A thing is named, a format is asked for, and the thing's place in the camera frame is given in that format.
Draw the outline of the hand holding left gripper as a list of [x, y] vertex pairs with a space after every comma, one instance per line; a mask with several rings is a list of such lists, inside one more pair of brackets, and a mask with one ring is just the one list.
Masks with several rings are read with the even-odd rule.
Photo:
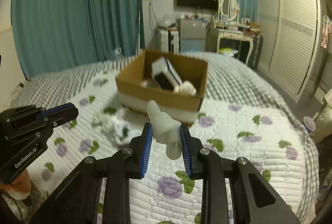
[[24, 200], [30, 195], [31, 180], [25, 169], [11, 184], [1, 183], [1, 190], [16, 200]]

